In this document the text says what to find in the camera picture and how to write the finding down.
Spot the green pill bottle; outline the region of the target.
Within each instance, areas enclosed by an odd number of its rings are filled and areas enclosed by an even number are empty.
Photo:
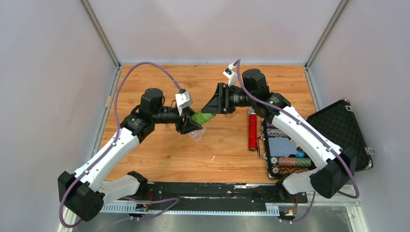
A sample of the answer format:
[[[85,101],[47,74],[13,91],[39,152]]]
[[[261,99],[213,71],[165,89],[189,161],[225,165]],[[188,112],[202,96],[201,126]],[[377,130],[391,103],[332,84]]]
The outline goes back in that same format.
[[[213,119],[215,116],[216,116],[215,113],[203,113],[202,111],[197,111],[190,118],[192,119],[193,122],[199,125],[203,125],[206,122]]]

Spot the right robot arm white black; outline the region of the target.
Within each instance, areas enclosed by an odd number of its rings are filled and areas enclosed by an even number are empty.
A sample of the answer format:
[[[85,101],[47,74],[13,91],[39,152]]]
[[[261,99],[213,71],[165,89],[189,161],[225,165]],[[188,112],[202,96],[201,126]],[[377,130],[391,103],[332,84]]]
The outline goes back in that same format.
[[[276,188],[279,200],[288,202],[300,192],[314,191],[325,198],[336,193],[358,198],[356,183],[354,195],[341,191],[348,182],[353,182],[357,160],[354,147],[340,147],[321,135],[291,103],[279,93],[269,90],[265,75],[259,69],[250,69],[239,78],[240,87],[219,83],[210,101],[201,109],[203,113],[230,114],[237,107],[251,107],[257,116],[285,132],[307,153],[315,169],[288,174],[280,179]]]

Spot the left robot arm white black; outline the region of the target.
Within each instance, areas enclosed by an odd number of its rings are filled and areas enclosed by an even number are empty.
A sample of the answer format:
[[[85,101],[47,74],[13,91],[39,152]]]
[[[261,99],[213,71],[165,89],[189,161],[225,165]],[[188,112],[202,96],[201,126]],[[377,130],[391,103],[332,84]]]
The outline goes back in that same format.
[[[122,122],[103,148],[73,173],[64,171],[58,177],[58,189],[62,213],[70,209],[83,221],[95,218],[102,208],[117,199],[132,195],[144,199],[148,194],[147,179],[132,171],[115,181],[106,181],[112,169],[150,135],[156,124],[175,124],[176,131],[187,134],[202,129],[191,119],[192,99],[182,89],[176,95],[176,106],[164,106],[163,92],[158,88],[147,89],[140,104]]]

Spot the red glitter tube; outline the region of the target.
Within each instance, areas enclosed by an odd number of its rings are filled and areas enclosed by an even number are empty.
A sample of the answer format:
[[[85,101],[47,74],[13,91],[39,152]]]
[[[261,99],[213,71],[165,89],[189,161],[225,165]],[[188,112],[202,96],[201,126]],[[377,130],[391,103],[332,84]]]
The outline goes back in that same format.
[[[257,115],[252,108],[248,110],[248,150],[257,151]]]

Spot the green purple chip row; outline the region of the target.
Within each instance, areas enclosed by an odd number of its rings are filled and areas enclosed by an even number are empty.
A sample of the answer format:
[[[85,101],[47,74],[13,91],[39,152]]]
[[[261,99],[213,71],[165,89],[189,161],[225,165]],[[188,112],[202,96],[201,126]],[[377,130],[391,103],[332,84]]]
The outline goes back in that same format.
[[[272,124],[267,123],[265,129],[268,137],[289,137],[284,131]]]

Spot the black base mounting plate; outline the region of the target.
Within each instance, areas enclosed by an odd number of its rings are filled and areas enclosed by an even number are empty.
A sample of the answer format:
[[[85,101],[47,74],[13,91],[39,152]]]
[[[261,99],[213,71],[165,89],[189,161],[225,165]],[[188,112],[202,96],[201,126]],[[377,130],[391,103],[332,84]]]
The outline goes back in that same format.
[[[290,195],[275,184],[152,182],[131,198],[155,201],[149,209],[162,210],[178,198],[174,211],[262,212],[268,203],[294,206],[307,203],[306,194]]]

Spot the blue playing card deck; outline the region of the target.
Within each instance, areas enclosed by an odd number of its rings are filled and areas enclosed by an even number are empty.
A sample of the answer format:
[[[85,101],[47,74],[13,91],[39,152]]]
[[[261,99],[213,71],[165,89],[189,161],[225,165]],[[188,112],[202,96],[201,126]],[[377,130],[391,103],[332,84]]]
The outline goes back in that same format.
[[[270,155],[273,157],[289,157],[297,154],[296,143],[286,137],[268,138]]]

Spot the orange black chip row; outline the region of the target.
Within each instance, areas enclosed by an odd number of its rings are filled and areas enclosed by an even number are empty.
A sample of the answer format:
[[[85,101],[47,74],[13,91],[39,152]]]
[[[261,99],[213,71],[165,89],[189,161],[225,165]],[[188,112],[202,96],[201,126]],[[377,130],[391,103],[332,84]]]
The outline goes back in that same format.
[[[304,157],[271,157],[272,175],[287,175],[293,173],[302,173],[310,170],[312,161]]]

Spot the black poker chip case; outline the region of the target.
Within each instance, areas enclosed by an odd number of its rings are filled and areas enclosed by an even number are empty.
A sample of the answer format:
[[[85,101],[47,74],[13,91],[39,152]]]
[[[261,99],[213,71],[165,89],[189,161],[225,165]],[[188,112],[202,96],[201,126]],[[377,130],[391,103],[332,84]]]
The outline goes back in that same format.
[[[347,99],[341,99],[337,102],[317,111],[316,113],[308,116],[306,121],[314,127],[321,135],[329,139],[334,144],[340,146],[343,149],[353,148],[357,152],[356,166],[355,170],[363,171],[371,169],[373,167],[372,158],[367,152],[367,145],[362,136],[360,127],[357,123],[356,117],[353,113],[352,106]],[[272,175],[269,146],[268,146],[268,136],[266,134],[266,120],[262,120],[262,138],[264,140],[265,156],[267,173],[270,179],[279,180],[283,176]],[[316,168],[312,158],[309,153],[306,152],[298,143],[296,143],[297,154],[290,155],[289,157],[304,157],[310,158],[312,165],[310,170]]]

